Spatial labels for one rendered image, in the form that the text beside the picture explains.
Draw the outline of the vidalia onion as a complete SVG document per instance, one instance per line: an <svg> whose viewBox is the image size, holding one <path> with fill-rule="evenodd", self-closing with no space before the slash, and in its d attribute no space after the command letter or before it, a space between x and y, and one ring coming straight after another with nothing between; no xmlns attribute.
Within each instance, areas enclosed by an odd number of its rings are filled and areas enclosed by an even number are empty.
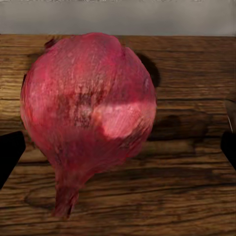
<svg viewBox="0 0 236 236"><path fill-rule="evenodd" d="M67 218L96 173L144 146L156 113L156 90L139 56L100 32L53 36L32 65L20 109L31 140L56 175L50 217Z"/></svg>

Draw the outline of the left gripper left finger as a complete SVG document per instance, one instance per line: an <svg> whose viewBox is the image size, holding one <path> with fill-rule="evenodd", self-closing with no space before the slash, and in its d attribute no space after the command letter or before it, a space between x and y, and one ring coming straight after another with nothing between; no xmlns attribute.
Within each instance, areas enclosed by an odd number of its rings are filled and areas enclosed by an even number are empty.
<svg viewBox="0 0 236 236"><path fill-rule="evenodd" d="M0 189L26 149L22 131L0 136Z"/></svg>

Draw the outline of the cutting board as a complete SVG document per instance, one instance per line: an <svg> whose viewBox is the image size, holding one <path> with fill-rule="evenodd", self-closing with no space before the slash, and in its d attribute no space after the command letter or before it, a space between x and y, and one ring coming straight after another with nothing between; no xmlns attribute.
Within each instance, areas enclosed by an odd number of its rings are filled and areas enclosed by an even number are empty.
<svg viewBox="0 0 236 236"><path fill-rule="evenodd" d="M236 36L112 35L132 48L156 90L147 142L89 178L68 212L55 208L55 171L24 125L24 75L43 44L71 35L0 34L0 136L26 149L0 189L0 236L236 236L236 170L220 148L232 131Z"/></svg>

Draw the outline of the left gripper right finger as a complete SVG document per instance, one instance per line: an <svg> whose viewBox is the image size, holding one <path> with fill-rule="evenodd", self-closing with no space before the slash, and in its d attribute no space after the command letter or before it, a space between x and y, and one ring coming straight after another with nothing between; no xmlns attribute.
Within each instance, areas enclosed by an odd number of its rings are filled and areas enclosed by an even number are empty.
<svg viewBox="0 0 236 236"><path fill-rule="evenodd" d="M236 133L224 131L220 148L236 170Z"/></svg>

